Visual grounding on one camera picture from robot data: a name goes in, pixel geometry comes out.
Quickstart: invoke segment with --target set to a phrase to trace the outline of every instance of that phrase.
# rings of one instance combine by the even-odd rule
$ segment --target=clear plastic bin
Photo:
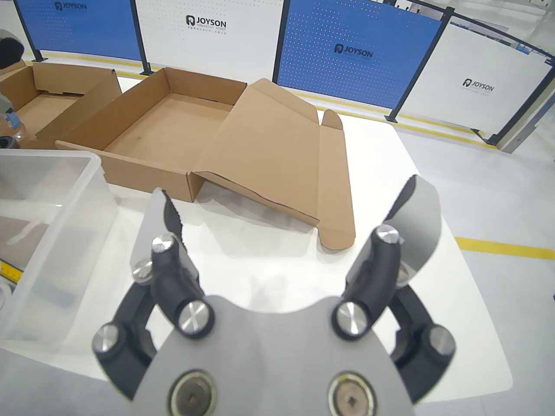
[[[0,150],[0,259],[23,270],[0,338],[63,341],[116,213],[97,155]]]

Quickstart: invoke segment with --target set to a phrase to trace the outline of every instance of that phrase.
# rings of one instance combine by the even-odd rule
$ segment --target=pegboard panel
[[[393,108],[439,26],[370,0],[291,0],[277,83]]]
[[[539,54],[449,24],[401,113],[497,133],[550,68]]]
[[[136,0],[150,62],[240,81],[272,75],[283,0]]]
[[[37,49],[139,60],[129,0],[17,0]]]

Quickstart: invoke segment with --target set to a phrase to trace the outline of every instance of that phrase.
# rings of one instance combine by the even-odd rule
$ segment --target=white tabletop
[[[319,244],[317,229],[206,182],[196,202],[174,203],[184,225],[183,240],[207,295],[221,295],[254,311],[287,312],[343,291],[346,272],[368,234],[418,171],[390,125],[356,117],[341,120],[357,234],[353,247],[329,252]],[[118,198],[118,216],[63,347],[48,351],[18,341],[5,341],[1,347],[105,380],[91,353],[91,338],[111,320],[132,283],[129,257],[149,198],[145,192],[120,186],[111,189]],[[434,255],[411,286],[433,320],[447,327],[457,343],[452,365],[423,401],[509,389],[511,372],[490,315],[445,222]],[[172,328],[157,309],[147,327],[158,347]],[[396,329],[389,311],[374,326],[388,351],[394,348]]]

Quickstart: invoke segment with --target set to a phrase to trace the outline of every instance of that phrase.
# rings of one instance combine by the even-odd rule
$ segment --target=yellow tape measure
[[[20,269],[17,269],[8,262],[4,262],[4,260],[0,259],[0,275],[4,278],[17,284],[19,283],[22,274],[23,272]]]

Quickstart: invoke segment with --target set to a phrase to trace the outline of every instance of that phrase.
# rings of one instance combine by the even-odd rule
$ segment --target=open cardboard box
[[[121,95],[115,71],[58,63],[35,63],[0,79],[30,140],[28,149],[55,149],[54,141]]]
[[[205,179],[317,226],[323,246],[355,240],[339,116],[272,82],[164,68],[56,141],[100,155],[108,182],[193,202]]]

